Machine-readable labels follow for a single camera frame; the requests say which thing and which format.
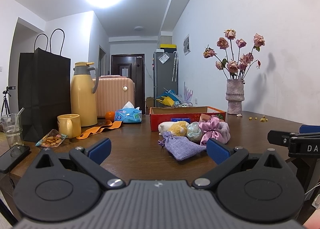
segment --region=dark brown front door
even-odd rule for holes
[[[134,82],[134,107],[145,114],[144,54],[113,54],[111,74],[126,76]]]

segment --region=wooden table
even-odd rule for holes
[[[270,116],[266,116],[268,118],[267,122],[261,122],[261,114],[250,112],[243,112],[242,114],[243,117],[227,116],[231,134],[231,139],[227,145],[230,148],[243,146],[251,153],[263,153],[267,148],[273,147],[283,159],[288,159],[288,149],[270,145],[267,141],[267,134],[270,130],[298,132],[301,123]],[[216,166],[206,152],[188,160],[176,161],[165,148],[158,145],[158,140],[162,139],[162,136],[159,136],[158,132],[150,131],[148,115],[144,116],[142,124],[125,124],[119,129],[93,135],[83,140],[66,139],[63,144],[53,150],[54,152],[68,152],[76,146],[89,147],[105,137],[111,139],[112,151],[101,166],[126,183],[130,179],[186,179],[190,184],[194,179]],[[34,146],[34,143],[26,142],[25,145],[31,147],[31,154],[0,180],[0,189],[17,218],[20,216],[12,201],[13,188],[9,177],[17,183],[40,151],[39,148]],[[0,154],[8,148],[6,141],[0,143]]]

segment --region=mug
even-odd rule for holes
[[[59,133],[67,135],[72,139],[81,135],[80,115],[64,114],[57,117]]]

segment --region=white wall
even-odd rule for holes
[[[8,85],[11,45],[18,17],[44,30],[45,21],[14,0],[0,0],[0,91]]]
[[[152,70],[152,59],[153,53],[157,49],[157,42],[150,43],[117,43],[111,42],[111,54],[135,54],[144,53],[145,63],[145,94],[146,97],[153,97],[153,70]]]
[[[10,63],[9,63],[9,86],[16,86],[16,90],[10,90],[9,93],[11,97],[7,96],[9,100],[10,112],[18,113],[18,68],[19,68],[19,58],[21,52],[33,52],[34,42],[38,33],[17,23],[12,47],[10,54]],[[40,46],[42,49],[45,49],[46,38],[40,36],[37,40],[36,47]]]
[[[107,71],[110,70],[110,45],[109,45],[109,37],[106,34],[106,31],[102,27],[99,19],[96,14],[93,13],[92,18],[92,26],[91,26],[91,34],[90,34],[90,43],[89,43],[89,59],[88,62],[94,62],[94,66],[99,70],[99,48],[106,53],[106,62]]]
[[[65,40],[61,55],[71,59],[70,78],[73,76],[73,68],[76,62],[87,62],[89,54],[90,32],[94,12],[84,12],[55,20],[48,21],[45,25],[45,33],[49,39],[56,28],[65,32]],[[60,54],[63,33],[57,30],[52,36],[52,53]]]
[[[205,59],[203,51],[209,44],[223,58],[216,42],[233,28],[237,39],[248,43],[241,50],[248,53],[259,33],[266,45],[253,55],[261,69],[251,67],[245,79],[243,109],[319,125],[319,15],[320,0],[190,0],[173,31],[179,87],[185,81],[199,105],[227,110],[226,78],[215,68],[215,58]],[[188,34],[191,52],[185,56],[182,44]]]

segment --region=flower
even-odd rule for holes
[[[213,57],[216,55],[216,52],[211,49],[209,46],[206,48],[206,50],[203,53],[204,58]]]
[[[236,44],[239,48],[242,48],[245,47],[247,43],[241,38],[236,41]]]
[[[230,61],[228,64],[227,64],[227,68],[228,68],[228,71],[232,74],[234,73],[237,73],[238,72],[238,68],[239,68],[239,65],[235,62],[235,61]]]
[[[217,46],[220,47],[220,49],[227,49],[229,47],[229,43],[226,39],[223,37],[219,38],[219,41],[217,42]]]
[[[264,39],[263,39],[263,36],[260,36],[260,35],[258,35],[257,33],[255,34],[255,36],[254,36],[254,38],[253,38],[253,42],[254,42],[254,45],[255,45],[256,47],[260,47],[260,46],[262,46],[262,45],[265,44],[265,41],[264,41]]]
[[[253,61],[253,55],[252,55],[252,53],[247,53],[247,56],[250,58],[250,61]]]
[[[251,62],[249,54],[242,55],[240,57],[240,62],[244,62],[246,65],[249,64]]]
[[[227,29],[226,31],[224,31],[225,37],[228,38],[229,40],[233,40],[236,38],[236,31],[233,29]]]
[[[216,67],[217,67],[218,70],[223,70],[223,64],[222,64],[222,62],[216,61]]]
[[[247,65],[246,63],[240,62],[240,64],[239,64],[239,70],[245,71],[246,68],[247,68],[247,66],[248,66],[248,65]]]

